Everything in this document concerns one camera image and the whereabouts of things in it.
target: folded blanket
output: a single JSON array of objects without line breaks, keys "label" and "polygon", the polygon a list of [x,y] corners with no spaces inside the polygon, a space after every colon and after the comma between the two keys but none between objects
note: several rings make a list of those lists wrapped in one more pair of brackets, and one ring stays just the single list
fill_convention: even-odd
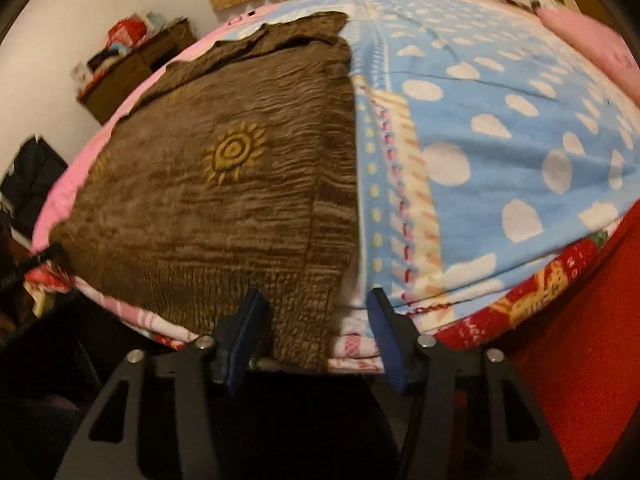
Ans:
[{"label": "folded blanket", "polygon": [[345,22],[265,25],[169,65],[52,231],[73,272],[199,333],[257,285],[274,308],[273,356],[325,364],[357,232]]}]

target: wooden dresser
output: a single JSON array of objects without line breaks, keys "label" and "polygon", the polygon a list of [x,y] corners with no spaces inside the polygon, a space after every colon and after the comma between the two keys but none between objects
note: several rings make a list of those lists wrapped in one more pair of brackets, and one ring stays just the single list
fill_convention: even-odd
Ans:
[{"label": "wooden dresser", "polygon": [[111,65],[100,80],[78,96],[78,102],[104,124],[140,83],[195,41],[189,20],[171,22]]}]

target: red blanket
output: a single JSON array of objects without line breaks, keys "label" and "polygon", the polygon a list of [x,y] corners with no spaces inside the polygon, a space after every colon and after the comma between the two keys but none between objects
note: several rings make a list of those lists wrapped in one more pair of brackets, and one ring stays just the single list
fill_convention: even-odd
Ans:
[{"label": "red blanket", "polygon": [[640,202],[583,280],[495,342],[542,405],[574,478],[593,473],[640,398]]}]

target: bolt head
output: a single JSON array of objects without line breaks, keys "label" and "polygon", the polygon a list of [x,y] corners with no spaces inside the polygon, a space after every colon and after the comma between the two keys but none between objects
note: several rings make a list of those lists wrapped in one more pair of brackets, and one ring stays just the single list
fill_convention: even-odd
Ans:
[{"label": "bolt head", "polygon": [[196,346],[200,350],[206,350],[207,348],[211,348],[215,342],[216,340],[213,339],[212,336],[201,335],[199,338],[196,339]]},{"label": "bolt head", "polygon": [[492,363],[501,363],[504,361],[504,354],[497,348],[490,348],[486,351],[486,356]]},{"label": "bolt head", "polygon": [[133,365],[136,363],[139,363],[144,358],[145,358],[145,352],[140,349],[132,350],[127,354],[127,361],[129,361]]},{"label": "bolt head", "polygon": [[420,334],[418,336],[418,345],[420,345],[422,348],[433,348],[434,346],[436,346],[436,338],[434,338],[434,336],[432,336],[431,334]]}]

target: white polka dot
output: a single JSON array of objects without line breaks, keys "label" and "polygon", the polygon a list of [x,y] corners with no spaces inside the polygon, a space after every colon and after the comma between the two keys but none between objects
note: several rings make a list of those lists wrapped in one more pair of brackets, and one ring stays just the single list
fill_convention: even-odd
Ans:
[{"label": "white polka dot", "polygon": [[594,101],[599,102],[601,105],[604,104],[604,97],[602,97],[602,94],[598,92],[595,88],[592,88],[592,87],[589,88],[589,95]]},{"label": "white polka dot", "polygon": [[420,101],[439,101],[444,95],[439,86],[419,79],[408,79],[402,83],[402,91]]},{"label": "white polka dot", "polygon": [[624,128],[620,128],[620,136],[622,136],[622,140],[625,143],[626,148],[628,150],[632,150],[634,148],[634,141],[631,138],[629,131]]},{"label": "white polka dot", "polygon": [[422,150],[427,176],[442,186],[460,186],[471,176],[465,153],[448,142],[436,142]]},{"label": "white polka dot", "polygon": [[402,50],[398,50],[398,56],[425,57],[426,55],[426,52],[421,51],[420,48],[415,45],[408,45]]},{"label": "white polka dot", "polygon": [[480,73],[476,67],[469,63],[458,63],[447,68],[447,74],[456,79],[480,79]]},{"label": "white polka dot", "polygon": [[475,42],[468,40],[467,38],[453,38],[451,41],[458,45],[475,45]]},{"label": "white polka dot", "polygon": [[549,83],[545,83],[544,81],[537,81],[534,79],[533,81],[529,81],[529,84],[544,96],[556,97],[556,91]]},{"label": "white polka dot", "polygon": [[613,189],[622,187],[622,163],[625,159],[618,150],[611,152],[611,167],[609,168],[609,185]]},{"label": "white polka dot", "polygon": [[445,40],[436,40],[436,41],[431,41],[431,46],[433,48],[437,48],[438,50],[441,48],[444,48],[444,46],[447,44],[447,42]]},{"label": "white polka dot", "polygon": [[471,129],[477,134],[511,139],[511,134],[496,116],[482,114],[471,119]]},{"label": "white polka dot", "polygon": [[621,125],[625,130],[630,130],[630,129],[631,129],[631,126],[629,126],[629,123],[627,122],[627,120],[626,120],[624,117],[622,117],[622,116],[620,116],[620,115],[617,115],[616,117],[618,118],[618,122],[620,123],[620,125]]},{"label": "white polka dot", "polygon": [[558,195],[569,191],[573,174],[574,169],[571,166],[571,161],[563,152],[547,153],[542,162],[542,178],[551,191]]},{"label": "white polka dot", "polygon": [[543,72],[542,74],[540,74],[540,76],[542,76],[543,78],[551,81],[552,83],[556,83],[561,85],[562,84],[562,79],[560,79],[557,75],[552,75],[552,74],[548,74],[546,72]]},{"label": "white polka dot", "polygon": [[600,127],[598,123],[591,117],[586,116],[585,114],[576,114],[575,115],[580,122],[586,126],[587,130],[589,130],[593,135],[597,135],[600,131]]},{"label": "white polka dot", "polygon": [[570,71],[573,70],[573,67],[571,66],[571,64],[565,61],[564,59],[558,58],[558,65],[564,66],[565,68],[568,68]]},{"label": "white polka dot", "polygon": [[618,219],[618,210],[608,202],[596,202],[593,206],[581,212],[578,218],[582,220],[591,232],[595,232],[615,222]]},{"label": "white polka dot", "polygon": [[447,290],[455,290],[460,286],[484,280],[495,272],[496,262],[495,254],[490,253],[470,262],[453,264],[444,272],[442,284]]},{"label": "white polka dot", "polygon": [[504,67],[498,63],[497,61],[494,61],[493,59],[489,59],[487,57],[476,57],[474,59],[474,61],[478,64],[481,64],[482,66],[486,66],[489,68],[493,68],[494,70],[497,70],[498,72],[503,72],[504,71]]},{"label": "white polka dot", "polygon": [[575,155],[584,155],[584,148],[580,139],[573,132],[565,132],[562,135],[562,145],[569,153],[575,153]]},{"label": "white polka dot", "polygon": [[511,200],[502,210],[502,228],[514,243],[542,233],[542,222],[535,209],[522,200]]},{"label": "white polka dot", "polygon": [[540,114],[538,109],[521,95],[509,94],[504,98],[504,102],[509,108],[524,116],[537,117]]},{"label": "white polka dot", "polygon": [[511,59],[512,61],[519,61],[522,59],[520,56],[518,56],[518,54],[514,54],[513,52],[505,52],[503,50],[499,50],[498,54],[506,57],[507,59]]},{"label": "white polka dot", "polygon": [[589,113],[594,116],[596,119],[599,119],[602,117],[602,114],[600,113],[600,110],[598,110],[595,105],[589,101],[588,99],[582,98],[582,104],[584,105],[585,108],[587,108],[587,110],[589,111]]}]

